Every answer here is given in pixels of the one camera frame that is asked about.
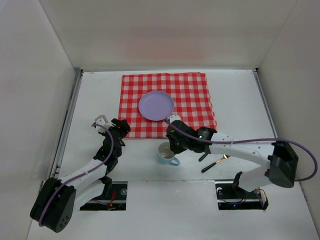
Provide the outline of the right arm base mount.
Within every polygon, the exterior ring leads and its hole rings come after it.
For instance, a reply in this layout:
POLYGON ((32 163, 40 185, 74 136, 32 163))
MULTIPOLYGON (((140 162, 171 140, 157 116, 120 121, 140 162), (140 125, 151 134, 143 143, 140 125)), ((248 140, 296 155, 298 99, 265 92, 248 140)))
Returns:
POLYGON ((266 192, 261 188, 256 188, 250 192, 237 192, 233 189, 230 180, 216 181, 215 190, 217 206, 221 211, 231 210, 262 210, 269 206, 269 199, 266 192))

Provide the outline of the white mug blue outside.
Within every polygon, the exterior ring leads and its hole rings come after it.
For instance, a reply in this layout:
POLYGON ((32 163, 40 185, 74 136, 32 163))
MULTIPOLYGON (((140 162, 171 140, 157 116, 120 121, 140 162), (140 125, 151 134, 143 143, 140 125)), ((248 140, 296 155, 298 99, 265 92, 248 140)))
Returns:
POLYGON ((179 166, 180 161, 176 158, 176 155, 170 149, 169 142, 163 142, 157 149, 157 162, 162 165, 179 166))

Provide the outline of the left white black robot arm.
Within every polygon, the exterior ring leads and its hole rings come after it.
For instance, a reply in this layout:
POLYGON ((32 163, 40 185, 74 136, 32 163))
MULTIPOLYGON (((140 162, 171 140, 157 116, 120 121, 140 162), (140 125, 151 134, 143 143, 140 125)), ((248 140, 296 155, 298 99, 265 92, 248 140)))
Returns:
POLYGON ((108 174, 118 164, 125 146, 123 138, 131 131, 127 120, 108 121, 100 115, 92 126, 104 137, 95 156, 82 168, 60 179, 47 179, 30 211, 30 218, 55 233, 70 222, 74 211, 90 200, 103 196, 115 197, 111 192, 112 179, 108 174))

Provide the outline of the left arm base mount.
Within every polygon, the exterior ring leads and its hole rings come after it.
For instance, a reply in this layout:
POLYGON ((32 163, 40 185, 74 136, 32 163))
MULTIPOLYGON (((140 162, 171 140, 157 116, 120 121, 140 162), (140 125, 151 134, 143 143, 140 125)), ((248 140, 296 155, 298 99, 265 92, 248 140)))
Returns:
POLYGON ((113 181, 112 185, 105 187, 103 193, 86 204, 80 211, 125 211, 127 208, 128 182, 113 181))

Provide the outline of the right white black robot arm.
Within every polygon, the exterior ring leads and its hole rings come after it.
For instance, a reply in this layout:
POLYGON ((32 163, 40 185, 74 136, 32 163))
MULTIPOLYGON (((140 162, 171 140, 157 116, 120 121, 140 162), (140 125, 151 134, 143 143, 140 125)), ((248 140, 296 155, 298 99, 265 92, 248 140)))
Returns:
POLYGON ((268 185, 293 188, 298 165, 298 156, 293 148, 281 140, 250 141, 201 127, 197 130, 181 120, 167 120, 166 136, 170 150, 180 154, 186 150, 195 153, 228 155, 258 165, 250 171, 238 172, 232 183, 234 194, 242 199, 255 189, 268 185))

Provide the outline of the red white checkered cloth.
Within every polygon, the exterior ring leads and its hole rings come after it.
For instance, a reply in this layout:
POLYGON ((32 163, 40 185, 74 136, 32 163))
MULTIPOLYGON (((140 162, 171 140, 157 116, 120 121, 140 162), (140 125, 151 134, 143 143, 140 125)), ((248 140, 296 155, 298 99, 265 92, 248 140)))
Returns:
POLYGON ((167 124, 144 118, 138 109, 140 99, 151 91, 162 91, 174 102, 173 113, 195 130, 217 128, 205 73, 149 73, 122 76, 118 119, 127 120, 128 138, 164 139, 167 124))

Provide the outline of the lilac round plate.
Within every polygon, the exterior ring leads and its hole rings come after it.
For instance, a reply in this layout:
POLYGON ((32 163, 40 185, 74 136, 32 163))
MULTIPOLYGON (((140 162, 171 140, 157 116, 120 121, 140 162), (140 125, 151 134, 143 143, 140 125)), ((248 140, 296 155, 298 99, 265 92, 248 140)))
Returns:
POLYGON ((138 103, 140 114, 150 121, 162 121, 174 110, 173 98, 163 91, 151 91, 142 96, 138 103))

